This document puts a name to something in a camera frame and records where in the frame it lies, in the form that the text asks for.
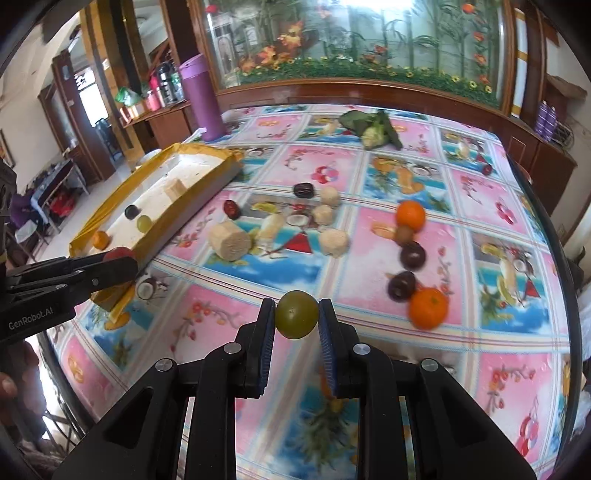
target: clothing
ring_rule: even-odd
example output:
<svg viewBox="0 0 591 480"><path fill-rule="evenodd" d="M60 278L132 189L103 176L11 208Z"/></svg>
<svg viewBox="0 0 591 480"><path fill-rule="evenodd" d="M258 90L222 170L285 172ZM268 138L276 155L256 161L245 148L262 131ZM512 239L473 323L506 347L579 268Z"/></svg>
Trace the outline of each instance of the clothing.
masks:
<svg viewBox="0 0 591 480"><path fill-rule="evenodd" d="M29 220L37 220L38 216L33 215L33 208L31 207L31 196L33 190L30 190L25 195L15 193L12 196L10 204L10 220L17 228L22 227Z"/></svg>

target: red date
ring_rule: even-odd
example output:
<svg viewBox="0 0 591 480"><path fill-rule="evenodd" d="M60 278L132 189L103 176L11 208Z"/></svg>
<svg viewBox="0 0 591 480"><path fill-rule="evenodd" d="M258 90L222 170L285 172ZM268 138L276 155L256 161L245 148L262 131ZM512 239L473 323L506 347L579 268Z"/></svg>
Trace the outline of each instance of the red date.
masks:
<svg viewBox="0 0 591 480"><path fill-rule="evenodd" d="M237 218L240 218L240 215L242 215L240 207L236 202L234 202L234 200L226 200L223 203L223 211L230 220L236 220Z"/></svg>

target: leafy vegetable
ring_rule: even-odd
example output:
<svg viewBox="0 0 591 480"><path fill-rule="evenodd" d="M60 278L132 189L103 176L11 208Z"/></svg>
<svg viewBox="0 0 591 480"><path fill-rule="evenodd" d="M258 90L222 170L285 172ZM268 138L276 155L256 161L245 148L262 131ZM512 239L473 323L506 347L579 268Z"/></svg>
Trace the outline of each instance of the leafy vegetable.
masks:
<svg viewBox="0 0 591 480"><path fill-rule="evenodd" d="M377 113L351 110L341 115L339 122L357 135L367 150L381 147L387 143L391 143L397 150L402 148L398 133L392 127L388 114L383 110L378 110Z"/></svg>
<svg viewBox="0 0 591 480"><path fill-rule="evenodd" d="M402 142L398 138L398 132L390 123L390 119L388 115L386 115L386 112L384 112L383 110L378 110L377 116L378 119L380 119L384 124L384 132L388 136L390 143L394 146L394 148L396 148L396 150L400 150L402 148Z"/></svg>
<svg viewBox="0 0 591 480"><path fill-rule="evenodd" d="M343 115L339 117L339 122L347 130L354 132L356 120L363 120L365 122L371 123L373 121L372 117L373 115L371 113L360 112L359 110L350 110L347 113L343 113Z"/></svg>

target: window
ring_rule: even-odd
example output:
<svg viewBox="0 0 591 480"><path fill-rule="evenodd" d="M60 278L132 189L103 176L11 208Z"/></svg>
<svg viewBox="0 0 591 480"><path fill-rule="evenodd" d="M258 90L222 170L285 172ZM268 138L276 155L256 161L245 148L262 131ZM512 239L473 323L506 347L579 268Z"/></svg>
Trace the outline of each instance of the window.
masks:
<svg viewBox="0 0 591 480"><path fill-rule="evenodd" d="M95 73L91 68L82 70L76 74L76 86L80 92L80 100L92 126L95 126L101 118L107 118L109 114L100 96L99 87L96 84Z"/></svg>

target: purple container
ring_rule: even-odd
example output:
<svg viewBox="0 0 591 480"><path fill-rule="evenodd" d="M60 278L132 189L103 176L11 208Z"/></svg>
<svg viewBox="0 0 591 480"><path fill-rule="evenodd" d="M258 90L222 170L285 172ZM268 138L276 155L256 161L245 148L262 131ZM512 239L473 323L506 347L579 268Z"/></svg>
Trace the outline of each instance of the purple container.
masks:
<svg viewBox="0 0 591 480"><path fill-rule="evenodd" d="M540 106L538 107L538 116L535 119L535 128L534 131L541 136L544 137L544 125L546 123L546 117L548 117L548 105L546 105L546 101L540 102Z"/></svg>
<svg viewBox="0 0 591 480"><path fill-rule="evenodd" d="M183 89L191 102L197 124L200 128L207 128L201 138L211 142L226 135L226 126L223 124L220 107L213 91L205 56L200 53L187 60L178 71L183 79Z"/></svg>
<svg viewBox="0 0 591 480"><path fill-rule="evenodd" d="M556 125L558 125L558 119L556 118L556 109L552 106L548 108L548 116L546 117L546 123L544 125L544 140L546 140L547 142L552 140L552 135L554 135Z"/></svg>

